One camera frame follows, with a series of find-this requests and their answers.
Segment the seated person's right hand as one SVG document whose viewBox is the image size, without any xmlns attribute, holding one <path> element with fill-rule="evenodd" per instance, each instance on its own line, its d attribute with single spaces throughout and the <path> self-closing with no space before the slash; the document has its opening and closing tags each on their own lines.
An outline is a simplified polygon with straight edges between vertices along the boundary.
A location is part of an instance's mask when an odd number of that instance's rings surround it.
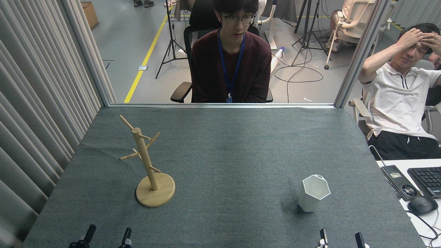
<svg viewBox="0 0 441 248">
<path fill-rule="evenodd" d="M 424 36 L 425 35 L 421 30 L 411 28 L 398 39 L 396 45 L 400 50 L 407 49 L 421 41 Z"/>
</svg>

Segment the seated person's left hand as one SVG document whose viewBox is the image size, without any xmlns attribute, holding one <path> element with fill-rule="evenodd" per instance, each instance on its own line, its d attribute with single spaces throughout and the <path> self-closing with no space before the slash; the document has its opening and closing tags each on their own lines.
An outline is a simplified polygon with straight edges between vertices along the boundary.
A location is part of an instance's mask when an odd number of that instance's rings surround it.
<svg viewBox="0 0 441 248">
<path fill-rule="evenodd" d="M 441 38 L 438 33 L 425 33 L 420 42 L 422 45 L 431 48 L 436 55 L 441 56 Z"/>
</svg>

